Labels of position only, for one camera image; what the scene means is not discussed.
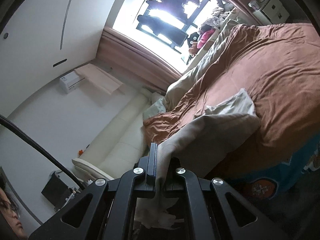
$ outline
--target eyeglasses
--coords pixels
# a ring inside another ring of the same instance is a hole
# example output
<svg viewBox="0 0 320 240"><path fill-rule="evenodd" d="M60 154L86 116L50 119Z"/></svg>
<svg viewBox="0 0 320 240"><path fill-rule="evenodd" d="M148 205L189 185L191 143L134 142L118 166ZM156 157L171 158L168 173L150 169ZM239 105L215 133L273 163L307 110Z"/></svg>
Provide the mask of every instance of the eyeglasses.
<svg viewBox="0 0 320 240"><path fill-rule="evenodd" d="M20 218L20 214L19 214L19 210L16 207L16 205L14 204L10 204L9 202L5 201L5 200L0 200L0 208L6 210L6 211L10 211L10 212L15 212L18 216L18 218Z"/></svg>

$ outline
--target silver bolt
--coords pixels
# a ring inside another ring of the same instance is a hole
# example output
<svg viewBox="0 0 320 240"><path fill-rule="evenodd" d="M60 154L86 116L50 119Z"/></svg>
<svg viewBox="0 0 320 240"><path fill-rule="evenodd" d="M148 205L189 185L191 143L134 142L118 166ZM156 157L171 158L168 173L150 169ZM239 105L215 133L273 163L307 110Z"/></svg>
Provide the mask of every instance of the silver bolt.
<svg viewBox="0 0 320 240"><path fill-rule="evenodd" d="M215 178L212 180L214 185L221 186L223 184L223 180L220 178Z"/></svg>
<svg viewBox="0 0 320 240"><path fill-rule="evenodd" d="M176 173L178 173L178 174L183 174L183 173L185 173L186 172L186 169L185 168L176 168Z"/></svg>
<svg viewBox="0 0 320 240"><path fill-rule="evenodd" d="M96 185L97 186L103 186L106 183L105 179L97 179L96 180Z"/></svg>
<svg viewBox="0 0 320 240"><path fill-rule="evenodd" d="M143 173L143 168L135 168L134 170L133 170L133 172L135 173L135 174L141 174L141 173Z"/></svg>

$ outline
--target nightstand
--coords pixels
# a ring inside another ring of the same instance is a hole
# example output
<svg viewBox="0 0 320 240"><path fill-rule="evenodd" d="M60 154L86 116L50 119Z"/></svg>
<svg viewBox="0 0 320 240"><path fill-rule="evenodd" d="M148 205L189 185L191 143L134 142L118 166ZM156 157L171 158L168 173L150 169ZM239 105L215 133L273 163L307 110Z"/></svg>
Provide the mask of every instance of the nightstand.
<svg viewBox="0 0 320 240"><path fill-rule="evenodd" d="M289 13L279 0L265 0L260 9L253 13L263 25L285 23Z"/></svg>

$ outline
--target white air conditioner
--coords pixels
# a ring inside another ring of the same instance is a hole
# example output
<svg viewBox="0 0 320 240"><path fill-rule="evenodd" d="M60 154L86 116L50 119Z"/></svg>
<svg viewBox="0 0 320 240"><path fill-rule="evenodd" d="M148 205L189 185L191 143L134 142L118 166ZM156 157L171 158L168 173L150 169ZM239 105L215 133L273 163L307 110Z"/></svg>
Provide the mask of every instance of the white air conditioner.
<svg viewBox="0 0 320 240"><path fill-rule="evenodd" d="M79 76L75 71L72 71L60 78L60 85L62 89L68 94L72 90L80 86L83 80L84 77Z"/></svg>

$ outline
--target person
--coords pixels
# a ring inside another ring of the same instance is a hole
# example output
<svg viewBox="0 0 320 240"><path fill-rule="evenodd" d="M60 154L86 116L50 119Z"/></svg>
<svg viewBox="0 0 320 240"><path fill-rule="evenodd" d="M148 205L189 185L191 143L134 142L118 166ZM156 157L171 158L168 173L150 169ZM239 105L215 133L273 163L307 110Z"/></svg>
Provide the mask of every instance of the person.
<svg viewBox="0 0 320 240"><path fill-rule="evenodd" d="M0 212L17 237L21 240L27 239L27 235L18 219L19 208L12 197L5 190L4 179L0 176Z"/></svg>

